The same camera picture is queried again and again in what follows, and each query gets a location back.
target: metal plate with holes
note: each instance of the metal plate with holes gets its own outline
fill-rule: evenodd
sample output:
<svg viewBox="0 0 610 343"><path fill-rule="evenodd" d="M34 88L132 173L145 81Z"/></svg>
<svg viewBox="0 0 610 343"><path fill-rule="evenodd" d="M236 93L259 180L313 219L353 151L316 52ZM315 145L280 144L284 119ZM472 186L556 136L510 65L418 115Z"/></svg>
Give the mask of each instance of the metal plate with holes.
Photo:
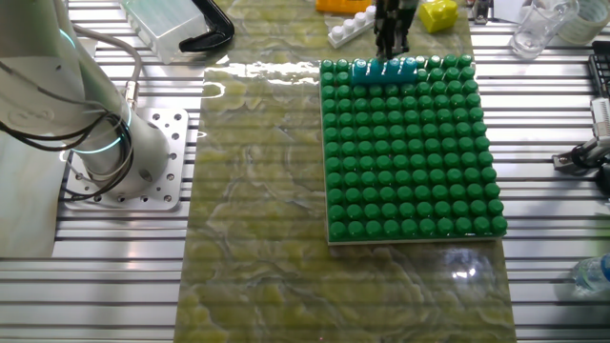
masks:
<svg viewBox="0 0 610 343"><path fill-rule="evenodd" d="M145 212L171 211L179 203L184 153L189 128L189 114L184 110L174 109L139 109L138 115L155 124L166 136L170 145L168 166L162 176L139 196L126 198L110 194L100 195L86 201L66 201L66 207L73 211L87 212ZM75 153L72 154L72 165L83 174L85 167ZM91 193L97 187L84 180L81 174L70 170L67 188L81 193Z"/></svg>

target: blue block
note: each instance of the blue block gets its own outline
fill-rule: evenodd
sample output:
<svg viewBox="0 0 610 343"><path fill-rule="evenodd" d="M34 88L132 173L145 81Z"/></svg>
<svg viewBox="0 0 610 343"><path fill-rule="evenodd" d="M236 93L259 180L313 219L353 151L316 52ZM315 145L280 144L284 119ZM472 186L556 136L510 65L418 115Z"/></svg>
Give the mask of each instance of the blue block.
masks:
<svg viewBox="0 0 610 343"><path fill-rule="evenodd" d="M368 62L357 59L352 64L352 86L415 83L417 62L413 57L393 58L379 64L373 58Z"/></svg>

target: metal table surface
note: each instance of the metal table surface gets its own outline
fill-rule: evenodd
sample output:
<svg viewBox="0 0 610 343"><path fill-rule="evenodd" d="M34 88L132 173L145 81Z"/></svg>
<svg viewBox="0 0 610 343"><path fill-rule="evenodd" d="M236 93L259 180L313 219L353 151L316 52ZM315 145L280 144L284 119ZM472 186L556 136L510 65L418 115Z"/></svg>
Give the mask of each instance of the metal table surface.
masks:
<svg viewBox="0 0 610 343"><path fill-rule="evenodd" d="M60 210L53 258L0 261L0 342L171 342L204 67L158 62L114 1L72 0L70 15L138 47L141 107L188 111L182 207L110 218ZM519 61L507 47L514 28L472 27L472 40L509 219L503 245L518 341L607 342L610 303L574 297L568 272L610 252L610 210L591 176L562 175L550 163L552 153L592 137L592 52L552 45L535 61ZM95 58L116 85L132 72L122 50L100 43Z"/></svg>

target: yellow block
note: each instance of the yellow block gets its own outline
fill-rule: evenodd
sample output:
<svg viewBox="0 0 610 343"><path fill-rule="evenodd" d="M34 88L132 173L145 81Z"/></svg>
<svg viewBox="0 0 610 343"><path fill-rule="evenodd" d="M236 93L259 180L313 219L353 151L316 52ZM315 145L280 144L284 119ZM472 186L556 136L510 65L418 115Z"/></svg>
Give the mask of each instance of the yellow block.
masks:
<svg viewBox="0 0 610 343"><path fill-rule="evenodd" d="M315 0L315 9L321 11L358 13L371 6L371 0Z"/></svg>
<svg viewBox="0 0 610 343"><path fill-rule="evenodd" d="M451 0L438 0L419 7L419 19L428 32L451 28L458 20L458 4Z"/></svg>

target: white lego brick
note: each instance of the white lego brick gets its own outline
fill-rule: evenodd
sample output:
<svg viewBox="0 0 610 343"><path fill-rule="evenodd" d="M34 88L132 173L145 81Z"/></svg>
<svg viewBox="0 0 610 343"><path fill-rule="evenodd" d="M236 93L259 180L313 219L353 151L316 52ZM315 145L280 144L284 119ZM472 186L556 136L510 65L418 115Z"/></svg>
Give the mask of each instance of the white lego brick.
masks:
<svg viewBox="0 0 610 343"><path fill-rule="evenodd" d="M354 19L347 19L342 26L335 26L328 34L328 41L337 49L356 38L375 23L375 6L369 6L364 12L358 12Z"/></svg>

